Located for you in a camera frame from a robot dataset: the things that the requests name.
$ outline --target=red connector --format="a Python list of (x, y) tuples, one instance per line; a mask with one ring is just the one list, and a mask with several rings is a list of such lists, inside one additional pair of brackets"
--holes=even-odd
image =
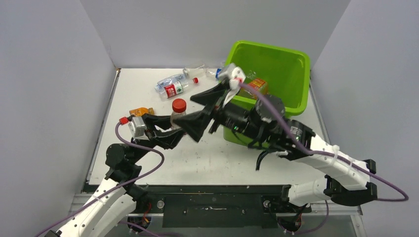
[(122, 117), (119, 119), (119, 122), (121, 123), (121, 125), (124, 125), (127, 124), (129, 121), (127, 117)]

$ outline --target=white table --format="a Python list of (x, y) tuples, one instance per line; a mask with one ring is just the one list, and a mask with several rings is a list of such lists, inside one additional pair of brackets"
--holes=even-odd
[[(89, 184), (98, 185), (109, 167), (105, 165), (106, 149), (113, 143), (120, 143), (114, 129), (119, 118), (128, 116), (128, 111), (139, 107), (153, 107), (156, 115), (170, 115), (171, 103), (175, 98), (187, 101), (187, 113), (201, 110), (203, 106), (189, 101), (193, 94), (216, 85), (209, 78), (199, 78), (199, 86), (190, 91), (162, 101), (154, 90), (157, 81), (181, 73), (181, 69), (121, 69), (114, 89), (112, 104), (109, 108), (103, 133), (99, 138), (94, 164), (91, 169)], [(319, 119), (311, 96), (303, 114), (294, 117), (323, 136)], [(131, 134), (127, 126), (120, 128), (120, 134), (127, 140)], [(249, 150), (245, 146), (227, 142), (223, 139), (220, 127), (214, 134), (204, 133), (201, 141), (195, 143), (190, 137), (184, 137), (173, 150), (157, 148), (165, 154), (163, 166), (153, 174), (138, 180), (137, 184), (151, 185), (272, 185), (299, 184), (320, 178), (324, 174), (312, 167), (267, 156), (255, 171), (256, 159), (260, 151)], [(138, 165), (146, 172), (160, 162), (160, 156), (149, 153)]]

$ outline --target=screw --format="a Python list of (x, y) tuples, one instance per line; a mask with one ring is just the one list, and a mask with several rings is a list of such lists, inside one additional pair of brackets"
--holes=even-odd
[(263, 202), (263, 206), (264, 206), (264, 207), (266, 207), (266, 208), (268, 208), (268, 207), (269, 207), (269, 203), (270, 203), (270, 201), (269, 201), (269, 200), (265, 200), (265, 201)]
[(160, 200), (157, 202), (157, 208), (162, 209), (165, 206), (165, 202)]

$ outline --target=green box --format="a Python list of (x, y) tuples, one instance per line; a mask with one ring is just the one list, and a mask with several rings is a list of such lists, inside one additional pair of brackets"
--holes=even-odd
[[(268, 93), (282, 99), (285, 105), (285, 116), (300, 115), (307, 107), (308, 88), (310, 84), (310, 58), (307, 54), (288, 48), (281, 48), (250, 41), (234, 43), (225, 65), (235, 63), (248, 75), (256, 72), (256, 77), (268, 83)], [(250, 110), (256, 100), (235, 96), (232, 103)], [(251, 141), (241, 134), (241, 140)], [(224, 128), (224, 139), (244, 145), (233, 133)]]

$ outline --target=wall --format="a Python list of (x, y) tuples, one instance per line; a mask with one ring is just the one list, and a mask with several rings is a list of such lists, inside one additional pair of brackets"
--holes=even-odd
[(80, 191), (115, 68), (78, 0), (8, 0), (0, 75), (0, 232), (30, 237)]
[(81, 0), (117, 67), (219, 65), (238, 40), (317, 60), (349, 0)]
[[(331, 142), (374, 159), (378, 174), (411, 197), (363, 205), (371, 237), (419, 232), (418, 22), (417, 0), (352, 0), (312, 71)], [(378, 188), (381, 198), (400, 197)]]

